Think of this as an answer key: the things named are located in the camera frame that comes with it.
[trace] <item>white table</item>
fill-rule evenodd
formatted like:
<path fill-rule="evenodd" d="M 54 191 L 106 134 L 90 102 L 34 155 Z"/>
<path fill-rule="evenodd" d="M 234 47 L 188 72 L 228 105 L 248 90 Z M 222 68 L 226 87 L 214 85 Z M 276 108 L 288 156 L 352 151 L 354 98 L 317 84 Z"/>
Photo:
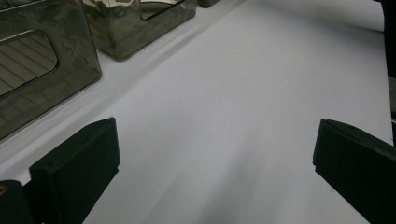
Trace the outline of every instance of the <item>white table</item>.
<path fill-rule="evenodd" d="M 85 224 L 367 223 L 312 155 L 322 118 L 391 143 L 382 26 L 370 0 L 198 8 L 129 61 L 99 53 L 98 83 L 1 144 L 0 178 L 115 117 L 120 172 Z"/>

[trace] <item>translucent plastic container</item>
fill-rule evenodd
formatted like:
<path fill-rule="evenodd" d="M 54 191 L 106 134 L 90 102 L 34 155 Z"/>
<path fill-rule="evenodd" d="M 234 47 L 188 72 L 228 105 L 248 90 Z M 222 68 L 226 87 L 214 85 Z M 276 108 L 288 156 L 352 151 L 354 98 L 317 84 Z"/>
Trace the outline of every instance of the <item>translucent plastic container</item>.
<path fill-rule="evenodd" d="M 211 7 L 219 1 L 220 0 L 198 0 L 198 5 L 200 7 Z"/>
<path fill-rule="evenodd" d="M 0 0 L 0 139 L 100 79 L 78 0 Z"/>
<path fill-rule="evenodd" d="M 95 46 L 123 61 L 194 17 L 196 1 L 83 0 L 83 3 Z"/>

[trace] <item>white surface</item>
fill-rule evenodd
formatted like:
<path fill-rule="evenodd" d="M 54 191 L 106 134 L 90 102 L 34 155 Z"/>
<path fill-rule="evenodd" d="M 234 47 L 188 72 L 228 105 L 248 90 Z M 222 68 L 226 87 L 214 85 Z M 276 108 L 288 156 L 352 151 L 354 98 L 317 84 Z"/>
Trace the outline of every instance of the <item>white surface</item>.
<path fill-rule="evenodd" d="M 115 117 L 121 166 L 85 224 L 367 223 L 315 173 L 320 119 L 391 143 L 370 0 L 222 0 L 2 143 L 0 177 Z"/>

